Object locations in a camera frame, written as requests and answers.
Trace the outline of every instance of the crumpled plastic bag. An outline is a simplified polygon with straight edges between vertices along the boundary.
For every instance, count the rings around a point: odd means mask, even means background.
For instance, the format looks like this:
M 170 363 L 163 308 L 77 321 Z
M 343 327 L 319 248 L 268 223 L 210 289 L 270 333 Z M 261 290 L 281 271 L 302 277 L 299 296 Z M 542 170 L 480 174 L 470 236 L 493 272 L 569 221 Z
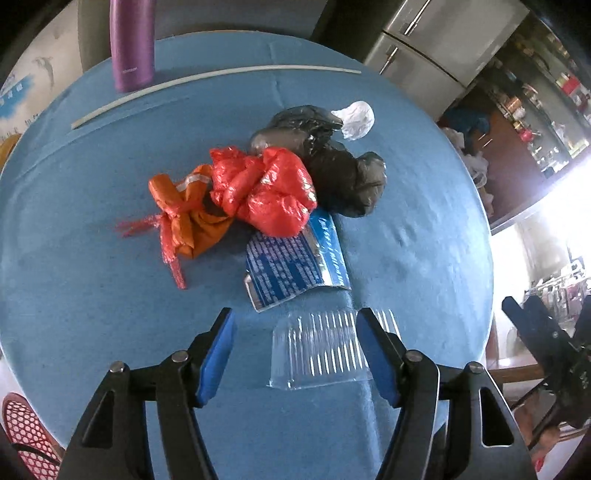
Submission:
M 386 187 L 386 164 L 367 152 L 355 158 L 330 142 L 304 163 L 314 181 L 318 205 L 328 212 L 357 218 L 374 211 Z
M 292 237 L 316 208 L 316 191 L 300 158 L 269 147 L 261 157 L 235 147 L 210 150 L 213 203 L 267 236 Z
M 465 141 L 464 134 L 455 131 L 453 128 L 442 128 L 441 129 L 448 140 L 452 143 L 456 149 L 458 155 L 462 159 L 464 165 L 468 169 L 476 188 L 482 188 L 486 185 L 487 174 L 488 174 L 488 161 L 482 157 L 482 152 L 478 152 L 476 156 L 464 153 Z
M 158 229 L 162 260 L 180 289 L 187 286 L 178 255 L 195 258 L 202 254 L 222 239 L 233 222 L 209 200 L 211 177 L 211 165 L 199 165 L 179 183 L 164 173 L 152 177 L 148 188 L 162 212 L 117 226 L 123 236 Z
M 461 155 L 464 165 L 470 172 L 472 180 L 476 188 L 479 189 L 486 185 L 486 175 L 488 174 L 488 161 L 482 157 L 482 152 L 478 152 L 474 155 Z
M 463 153 L 464 148 L 466 148 L 465 141 L 464 141 L 464 134 L 460 132 L 456 132 L 453 128 L 444 127 L 441 131 L 445 134 L 447 139 L 452 143 L 453 148 L 457 150 L 458 153 Z
M 386 185 L 385 163 L 373 152 L 355 158 L 332 141 L 332 133 L 342 126 L 340 118 L 323 108 L 288 108 L 252 136 L 249 152 L 260 155 L 268 147 L 287 148 L 310 173 L 319 206 L 345 216 L 368 215 Z
M 345 140 L 363 138 L 374 125 L 375 116 L 371 106 L 364 101 L 353 102 L 342 110 L 332 110 L 334 116 L 343 121 L 341 131 Z

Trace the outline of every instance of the red plastic bag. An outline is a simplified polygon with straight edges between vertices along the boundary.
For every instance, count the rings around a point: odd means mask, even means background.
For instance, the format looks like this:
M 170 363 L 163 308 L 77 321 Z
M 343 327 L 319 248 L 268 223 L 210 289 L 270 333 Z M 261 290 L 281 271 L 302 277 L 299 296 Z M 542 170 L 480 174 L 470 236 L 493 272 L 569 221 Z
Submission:
M 262 157 L 235 147 L 210 151 L 213 202 L 229 216 L 265 235 L 296 236 L 317 206 L 312 180 L 300 158 L 285 148 L 266 148 Z

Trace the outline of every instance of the purple bottle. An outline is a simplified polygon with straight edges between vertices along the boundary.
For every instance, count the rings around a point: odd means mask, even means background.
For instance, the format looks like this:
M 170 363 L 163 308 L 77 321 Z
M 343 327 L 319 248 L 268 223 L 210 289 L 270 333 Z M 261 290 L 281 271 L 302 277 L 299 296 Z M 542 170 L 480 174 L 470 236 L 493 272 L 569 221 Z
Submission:
M 139 90 L 154 79 L 155 0 L 111 0 L 111 57 L 115 88 Z

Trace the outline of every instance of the white plastic bag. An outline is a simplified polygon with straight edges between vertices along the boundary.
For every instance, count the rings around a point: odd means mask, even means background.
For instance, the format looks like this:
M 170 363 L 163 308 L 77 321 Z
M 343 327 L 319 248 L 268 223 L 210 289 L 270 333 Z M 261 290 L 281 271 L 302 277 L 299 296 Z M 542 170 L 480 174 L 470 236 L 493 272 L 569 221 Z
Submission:
M 453 148 L 457 150 L 458 153 L 462 153 L 462 149 L 465 148 L 465 141 L 464 141 L 464 134 L 460 132 L 456 132 L 452 128 L 442 128 L 441 131 L 445 133 L 447 139 L 452 143 Z
M 470 172 L 476 188 L 486 185 L 486 174 L 488 173 L 488 162 L 482 157 L 482 152 L 474 155 L 461 155 L 464 165 Z
M 343 136 L 346 140 L 358 140 L 371 130 L 374 125 L 374 111 L 367 102 L 353 102 L 342 110 L 331 112 L 343 121 Z

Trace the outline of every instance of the round table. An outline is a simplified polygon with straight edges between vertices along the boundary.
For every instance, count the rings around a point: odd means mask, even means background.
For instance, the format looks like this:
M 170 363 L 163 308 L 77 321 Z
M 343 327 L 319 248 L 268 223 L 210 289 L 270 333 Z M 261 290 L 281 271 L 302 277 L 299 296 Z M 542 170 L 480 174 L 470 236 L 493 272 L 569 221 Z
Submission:
M 271 335 L 290 313 L 391 309 L 407 348 L 442 364 L 478 359 L 491 322 L 489 228 L 466 169 L 431 119 L 387 80 L 306 40 L 199 33 L 156 43 L 156 82 L 260 64 L 317 64 L 361 75 L 281 71 L 172 87 L 70 124 L 116 99 L 109 60 L 85 73 L 30 126 L 0 178 L 0 340 L 43 423 L 66 445 L 109 364 L 159 363 L 210 328 L 222 307 L 238 332 L 217 396 L 197 412 L 222 479 L 373 479 L 397 412 L 373 382 L 301 391 L 269 388 Z M 373 214 L 335 216 L 351 291 L 317 288 L 255 313 L 245 287 L 252 230 L 235 222 L 183 264 L 177 289 L 155 232 L 122 239 L 120 220 L 157 211 L 147 181 L 183 178 L 209 149 L 246 148 L 278 111 L 340 109 L 365 100 L 375 125 L 345 145 L 388 167 Z M 155 407 L 148 428 L 157 478 L 167 478 Z

